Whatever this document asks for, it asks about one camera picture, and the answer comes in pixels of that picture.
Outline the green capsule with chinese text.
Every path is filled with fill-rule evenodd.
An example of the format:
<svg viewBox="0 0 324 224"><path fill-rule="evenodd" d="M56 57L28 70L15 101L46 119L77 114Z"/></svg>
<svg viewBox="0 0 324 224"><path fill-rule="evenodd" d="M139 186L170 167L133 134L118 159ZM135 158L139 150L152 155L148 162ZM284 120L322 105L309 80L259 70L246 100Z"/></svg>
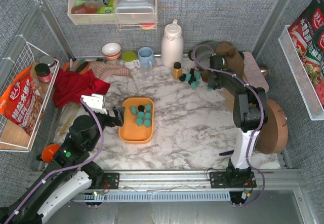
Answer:
<svg viewBox="0 0 324 224"><path fill-rule="evenodd" d="M144 116L145 116L145 113L143 112L143 111L139 111L138 113L137 113L137 117L138 118L144 118Z"/></svg>

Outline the black coffee capsule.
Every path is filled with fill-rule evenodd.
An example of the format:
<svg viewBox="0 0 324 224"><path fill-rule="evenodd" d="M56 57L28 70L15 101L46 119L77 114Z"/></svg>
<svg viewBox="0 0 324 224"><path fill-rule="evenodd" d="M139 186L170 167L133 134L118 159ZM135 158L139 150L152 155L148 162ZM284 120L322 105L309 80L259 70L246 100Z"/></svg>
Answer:
<svg viewBox="0 0 324 224"><path fill-rule="evenodd" d="M143 105L138 106L138 111L144 111L144 110L145 110L145 106L143 106Z"/></svg>

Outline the green capsule with number 3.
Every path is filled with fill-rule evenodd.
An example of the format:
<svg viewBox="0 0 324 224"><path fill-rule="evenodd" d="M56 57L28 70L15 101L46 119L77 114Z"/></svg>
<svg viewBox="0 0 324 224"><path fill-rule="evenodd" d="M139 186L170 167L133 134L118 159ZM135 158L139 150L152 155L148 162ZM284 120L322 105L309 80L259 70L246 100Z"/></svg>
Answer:
<svg viewBox="0 0 324 224"><path fill-rule="evenodd" d="M137 118L136 119L136 124L137 124L137 126L141 126L143 124L143 119Z"/></svg>

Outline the green capsule number 3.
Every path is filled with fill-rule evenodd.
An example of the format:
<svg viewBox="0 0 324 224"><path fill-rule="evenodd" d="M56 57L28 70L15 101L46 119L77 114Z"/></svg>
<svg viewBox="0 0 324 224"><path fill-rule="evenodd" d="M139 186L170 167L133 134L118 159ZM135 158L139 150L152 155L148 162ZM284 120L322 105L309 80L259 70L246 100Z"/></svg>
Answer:
<svg viewBox="0 0 324 224"><path fill-rule="evenodd" d="M150 105L150 104L145 105L145 110L146 110L146 112L151 112L152 105Z"/></svg>

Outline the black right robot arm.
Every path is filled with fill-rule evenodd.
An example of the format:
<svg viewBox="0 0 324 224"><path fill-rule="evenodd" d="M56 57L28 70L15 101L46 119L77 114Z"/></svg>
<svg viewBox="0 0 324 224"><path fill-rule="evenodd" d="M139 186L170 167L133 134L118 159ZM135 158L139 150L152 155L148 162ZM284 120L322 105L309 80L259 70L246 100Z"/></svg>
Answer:
<svg viewBox="0 0 324 224"><path fill-rule="evenodd" d="M251 156L262 126L268 120L267 95L262 87L253 87L227 68L225 59L210 56L208 87L224 88L234 96L233 121L238 128L235 150L226 168L226 180L236 184L251 180Z"/></svg>

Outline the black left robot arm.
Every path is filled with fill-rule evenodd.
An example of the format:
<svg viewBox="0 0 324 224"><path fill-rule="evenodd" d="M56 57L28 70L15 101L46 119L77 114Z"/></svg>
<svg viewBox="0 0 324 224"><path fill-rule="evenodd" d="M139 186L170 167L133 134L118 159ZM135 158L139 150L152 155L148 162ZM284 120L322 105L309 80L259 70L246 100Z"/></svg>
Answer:
<svg viewBox="0 0 324 224"><path fill-rule="evenodd" d="M1 223L5 223L15 210L19 212L17 217L12 217L8 223L26 223L28 220L38 223L41 215L37 214L37 211L41 204L59 184L76 172L76 167L73 169L69 167L82 164L89 158L89 152L95 148L100 139L99 130L123 125L125 109L114 106L113 112L113 117L108 114L94 113L99 124L91 113L77 117L69 128L63 144L54 153L44 173L37 179L38 182L35 182L14 204L1 208Z"/></svg>

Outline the orange plastic storage basket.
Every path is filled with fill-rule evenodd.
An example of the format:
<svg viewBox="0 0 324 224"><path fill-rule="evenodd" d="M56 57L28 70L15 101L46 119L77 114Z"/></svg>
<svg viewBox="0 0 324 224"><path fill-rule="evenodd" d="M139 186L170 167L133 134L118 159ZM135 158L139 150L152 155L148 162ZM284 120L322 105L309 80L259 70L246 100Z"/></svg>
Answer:
<svg viewBox="0 0 324 224"><path fill-rule="evenodd" d="M124 124L119 128L121 140L132 144L145 144L153 136L154 103L147 97L130 97L123 102Z"/></svg>

